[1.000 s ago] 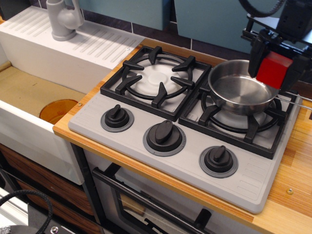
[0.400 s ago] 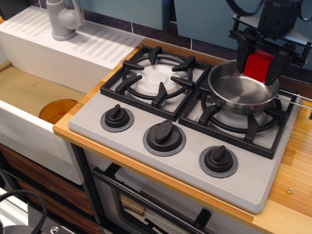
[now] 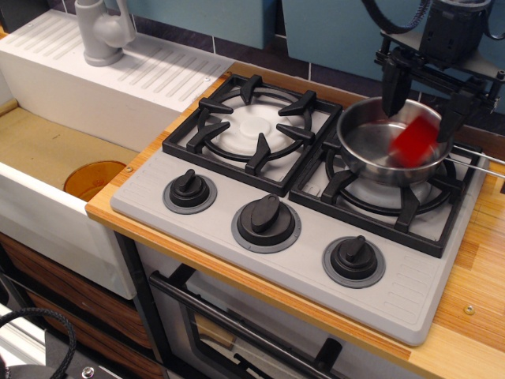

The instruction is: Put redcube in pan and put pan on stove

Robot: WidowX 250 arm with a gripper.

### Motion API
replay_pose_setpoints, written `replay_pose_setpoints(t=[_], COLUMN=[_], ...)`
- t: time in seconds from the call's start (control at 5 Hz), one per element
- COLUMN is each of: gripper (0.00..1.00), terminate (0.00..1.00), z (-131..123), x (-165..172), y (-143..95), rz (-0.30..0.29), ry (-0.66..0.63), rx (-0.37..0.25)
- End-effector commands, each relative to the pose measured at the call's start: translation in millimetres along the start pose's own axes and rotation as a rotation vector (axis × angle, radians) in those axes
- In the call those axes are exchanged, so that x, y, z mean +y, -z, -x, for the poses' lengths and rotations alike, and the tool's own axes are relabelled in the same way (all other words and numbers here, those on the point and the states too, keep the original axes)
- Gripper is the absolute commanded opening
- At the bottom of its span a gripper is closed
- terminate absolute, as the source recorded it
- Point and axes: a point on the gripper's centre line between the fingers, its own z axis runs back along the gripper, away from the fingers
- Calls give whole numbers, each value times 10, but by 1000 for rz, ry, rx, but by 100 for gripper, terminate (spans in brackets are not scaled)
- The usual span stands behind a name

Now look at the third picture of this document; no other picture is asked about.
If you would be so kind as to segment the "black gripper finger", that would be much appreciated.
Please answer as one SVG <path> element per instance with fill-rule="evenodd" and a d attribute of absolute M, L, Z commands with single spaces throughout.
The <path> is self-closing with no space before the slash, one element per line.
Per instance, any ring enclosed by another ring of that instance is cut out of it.
<path fill-rule="evenodd" d="M 478 100 L 474 93 L 461 89 L 453 92 L 442 114 L 437 142 L 446 143 L 464 124 Z"/>
<path fill-rule="evenodd" d="M 411 88 L 410 66 L 394 57 L 383 65 L 382 109 L 387 117 L 404 107 Z"/>

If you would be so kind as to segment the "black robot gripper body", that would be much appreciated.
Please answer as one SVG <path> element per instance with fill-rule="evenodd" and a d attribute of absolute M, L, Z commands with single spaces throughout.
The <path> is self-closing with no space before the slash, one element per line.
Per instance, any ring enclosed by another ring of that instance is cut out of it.
<path fill-rule="evenodd" d="M 374 22 L 383 37 L 376 63 L 389 57 L 410 66 L 414 81 L 449 95 L 465 89 L 482 107 L 494 111 L 504 84 L 504 71 L 484 58 L 484 37 L 502 40 L 490 27 L 492 1 L 422 1 L 407 24 L 395 24 L 378 6 Z"/>

